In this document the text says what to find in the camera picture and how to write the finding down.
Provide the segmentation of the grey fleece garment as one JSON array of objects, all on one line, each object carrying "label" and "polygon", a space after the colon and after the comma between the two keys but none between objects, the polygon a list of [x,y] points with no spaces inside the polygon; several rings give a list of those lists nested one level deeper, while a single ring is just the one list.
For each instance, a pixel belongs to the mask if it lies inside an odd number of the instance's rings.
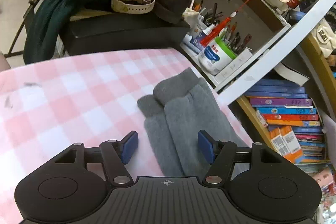
[{"label": "grey fleece garment", "polygon": [[198,148],[201,130],[215,140],[246,146],[218,106],[207,82],[191,68],[161,81],[152,94],[141,97],[137,104],[145,116],[151,148],[166,177],[204,178],[210,165]]}]

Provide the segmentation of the orange white small box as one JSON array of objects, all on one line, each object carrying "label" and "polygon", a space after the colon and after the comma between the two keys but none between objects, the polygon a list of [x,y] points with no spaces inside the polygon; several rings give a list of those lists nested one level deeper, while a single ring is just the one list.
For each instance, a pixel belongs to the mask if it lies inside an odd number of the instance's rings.
[{"label": "orange white small box", "polygon": [[276,127],[269,132],[269,139],[276,152],[293,164],[305,159],[291,126]]}]

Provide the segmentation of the row of blue purple books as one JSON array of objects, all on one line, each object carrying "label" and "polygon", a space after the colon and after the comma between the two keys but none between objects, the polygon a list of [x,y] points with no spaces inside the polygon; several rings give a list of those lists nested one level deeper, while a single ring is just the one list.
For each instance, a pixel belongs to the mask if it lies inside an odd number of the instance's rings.
[{"label": "row of blue purple books", "polygon": [[264,77],[248,89],[244,96],[266,128],[269,141],[271,130],[291,126],[303,150],[305,159],[302,162],[326,159],[323,122],[313,99],[302,85],[279,77]]}]

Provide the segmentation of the pink checked tablecloth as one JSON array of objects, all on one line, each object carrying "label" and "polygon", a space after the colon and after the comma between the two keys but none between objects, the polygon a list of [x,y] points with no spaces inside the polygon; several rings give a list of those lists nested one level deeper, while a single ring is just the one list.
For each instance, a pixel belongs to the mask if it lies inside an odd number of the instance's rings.
[{"label": "pink checked tablecloth", "polygon": [[63,57],[1,73],[1,223],[19,223],[21,179],[73,143],[97,147],[134,130],[132,177],[162,172],[137,101],[190,62],[178,51],[130,50]]}]

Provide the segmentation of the white green-lidded pen jar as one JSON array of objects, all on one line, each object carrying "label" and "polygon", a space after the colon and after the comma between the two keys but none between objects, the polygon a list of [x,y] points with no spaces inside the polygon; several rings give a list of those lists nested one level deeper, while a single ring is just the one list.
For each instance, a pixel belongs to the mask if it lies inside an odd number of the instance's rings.
[{"label": "white green-lidded pen jar", "polygon": [[198,54],[198,61],[208,73],[217,75],[236,57],[237,54],[217,37]]}]

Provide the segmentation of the red tassel ornament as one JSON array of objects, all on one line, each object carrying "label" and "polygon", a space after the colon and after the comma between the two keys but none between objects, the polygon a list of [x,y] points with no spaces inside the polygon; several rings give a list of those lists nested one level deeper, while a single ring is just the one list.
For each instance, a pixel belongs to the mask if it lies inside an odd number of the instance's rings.
[{"label": "red tassel ornament", "polygon": [[218,25],[216,25],[216,27],[204,39],[201,40],[201,45],[206,47],[210,42],[212,42],[213,39],[218,36],[221,30],[226,27],[226,25],[231,21],[232,18],[236,16],[237,13],[238,10],[235,10],[230,16],[226,17]]}]

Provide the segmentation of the black box on left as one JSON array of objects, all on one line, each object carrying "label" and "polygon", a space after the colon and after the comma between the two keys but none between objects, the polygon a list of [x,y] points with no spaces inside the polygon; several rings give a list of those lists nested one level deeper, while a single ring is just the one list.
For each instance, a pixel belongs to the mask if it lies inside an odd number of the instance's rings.
[{"label": "black box on left", "polygon": [[60,37],[69,55],[177,47],[190,26],[172,24],[153,12],[142,15],[106,14],[68,22]]}]

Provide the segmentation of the white quilted handbag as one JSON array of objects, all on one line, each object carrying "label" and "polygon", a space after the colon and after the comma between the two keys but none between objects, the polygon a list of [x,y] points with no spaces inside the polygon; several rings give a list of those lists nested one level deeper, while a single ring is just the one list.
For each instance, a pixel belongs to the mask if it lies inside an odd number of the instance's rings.
[{"label": "white quilted handbag", "polygon": [[329,23],[325,18],[322,18],[310,33],[317,42],[323,56],[328,58],[333,50],[336,49],[335,33]]}]

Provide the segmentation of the beige wristwatch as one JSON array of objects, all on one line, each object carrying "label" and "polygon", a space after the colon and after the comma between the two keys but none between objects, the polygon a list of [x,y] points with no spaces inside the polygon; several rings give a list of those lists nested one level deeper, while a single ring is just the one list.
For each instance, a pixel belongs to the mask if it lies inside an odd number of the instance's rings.
[{"label": "beige wristwatch", "polygon": [[155,0],[112,0],[114,12],[123,14],[147,14],[154,9]]}]

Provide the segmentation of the dark green knitted cloth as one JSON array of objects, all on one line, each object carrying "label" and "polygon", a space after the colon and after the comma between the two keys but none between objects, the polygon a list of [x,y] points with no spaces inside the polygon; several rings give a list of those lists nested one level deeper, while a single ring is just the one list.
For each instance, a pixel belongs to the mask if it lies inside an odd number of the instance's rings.
[{"label": "dark green knitted cloth", "polygon": [[112,0],[44,0],[27,33],[23,50],[25,64],[51,59],[60,30],[81,9],[111,12]]}]

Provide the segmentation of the white bookshelf frame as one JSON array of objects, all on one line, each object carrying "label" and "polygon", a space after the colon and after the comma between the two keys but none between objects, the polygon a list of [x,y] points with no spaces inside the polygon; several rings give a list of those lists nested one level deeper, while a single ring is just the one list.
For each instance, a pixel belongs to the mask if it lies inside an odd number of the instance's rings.
[{"label": "white bookshelf frame", "polygon": [[260,60],[244,72],[217,97],[223,105],[229,105],[254,86],[280,63],[311,32],[329,11],[335,0],[318,0],[309,12],[270,49]]}]

